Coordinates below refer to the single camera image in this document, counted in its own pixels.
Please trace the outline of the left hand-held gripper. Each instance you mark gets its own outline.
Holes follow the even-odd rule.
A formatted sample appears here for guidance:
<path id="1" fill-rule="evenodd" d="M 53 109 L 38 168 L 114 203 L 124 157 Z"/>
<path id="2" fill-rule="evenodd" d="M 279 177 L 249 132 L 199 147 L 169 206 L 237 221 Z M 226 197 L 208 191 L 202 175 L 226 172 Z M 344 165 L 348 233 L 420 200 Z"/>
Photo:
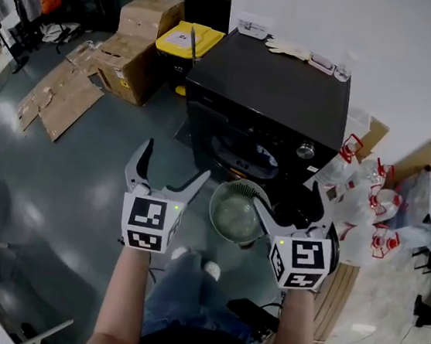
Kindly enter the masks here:
<path id="1" fill-rule="evenodd" d="M 183 186 L 164 186 L 161 196 L 152 196 L 147 177 L 154 138 L 147 139 L 132 154 L 125 166 L 125 194 L 121 218 L 124 245 L 129 248 L 164 253 L 186 208 L 210 178 L 210 170 L 200 172 Z"/>

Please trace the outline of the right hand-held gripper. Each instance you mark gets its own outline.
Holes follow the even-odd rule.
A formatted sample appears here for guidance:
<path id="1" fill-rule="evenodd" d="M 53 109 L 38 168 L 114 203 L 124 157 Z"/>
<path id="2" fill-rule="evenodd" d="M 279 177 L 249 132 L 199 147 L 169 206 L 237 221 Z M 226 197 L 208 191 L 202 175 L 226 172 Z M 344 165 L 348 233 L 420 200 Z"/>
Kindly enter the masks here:
<path id="1" fill-rule="evenodd" d="M 263 229 L 269 235 L 268 259 L 280 289 L 317 291 L 339 262 L 339 240 L 332 225 L 334 203 L 325 188 L 314 181 L 313 200 L 317 215 L 308 228 L 277 224 L 263 199 L 253 199 Z"/>

